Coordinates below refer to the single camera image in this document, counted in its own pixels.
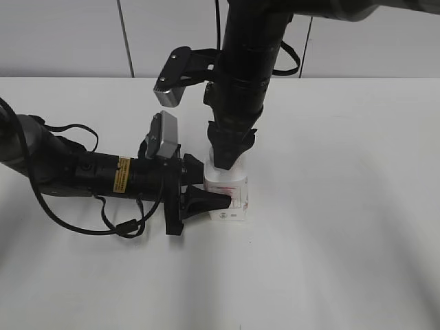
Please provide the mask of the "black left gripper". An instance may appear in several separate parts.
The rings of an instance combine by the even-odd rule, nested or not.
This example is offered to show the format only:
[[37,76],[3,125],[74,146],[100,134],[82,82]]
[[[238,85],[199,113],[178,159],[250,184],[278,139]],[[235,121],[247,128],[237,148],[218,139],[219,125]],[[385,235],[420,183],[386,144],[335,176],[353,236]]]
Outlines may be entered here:
[[178,144],[173,156],[164,162],[165,231],[170,236],[182,234],[182,221],[202,213],[228,209],[232,201],[229,195],[202,190],[192,185],[187,186],[182,193],[182,184],[203,184],[204,163],[187,153],[181,159],[180,148],[181,145]]

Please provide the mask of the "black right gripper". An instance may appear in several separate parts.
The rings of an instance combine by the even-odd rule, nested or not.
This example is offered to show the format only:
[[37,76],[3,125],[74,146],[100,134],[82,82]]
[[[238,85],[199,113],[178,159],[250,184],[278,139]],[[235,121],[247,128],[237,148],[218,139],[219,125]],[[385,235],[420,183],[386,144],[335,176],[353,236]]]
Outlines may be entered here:
[[254,146],[254,124],[263,112],[264,83],[209,82],[203,103],[212,109],[208,139],[216,168],[230,170],[244,152]]

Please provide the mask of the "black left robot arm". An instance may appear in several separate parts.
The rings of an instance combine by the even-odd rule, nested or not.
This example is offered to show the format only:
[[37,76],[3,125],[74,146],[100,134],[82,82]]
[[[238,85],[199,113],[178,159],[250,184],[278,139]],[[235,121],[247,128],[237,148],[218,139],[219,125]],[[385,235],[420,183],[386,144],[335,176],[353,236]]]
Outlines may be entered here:
[[44,195],[134,199],[151,201],[155,208],[162,204],[166,234],[175,236],[182,233],[184,219],[231,204],[230,196],[198,187],[204,164],[180,154],[177,120],[165,111],[153,116],[136,158],[88,151],[60,135],[66,126],[49,126],[35,115],[18,119]]

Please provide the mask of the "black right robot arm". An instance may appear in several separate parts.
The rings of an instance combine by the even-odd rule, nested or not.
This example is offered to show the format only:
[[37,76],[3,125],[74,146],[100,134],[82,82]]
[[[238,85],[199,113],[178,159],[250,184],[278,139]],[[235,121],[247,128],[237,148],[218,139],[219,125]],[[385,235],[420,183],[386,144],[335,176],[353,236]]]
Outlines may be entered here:
[[214,166],[230,170],[255,141],[254,123],[263,112],[267,89],[295,14],[357,22],[378,7],[439,13],[438,1],[229,1],[223,47],[204,103],[214,120],[208,126]]

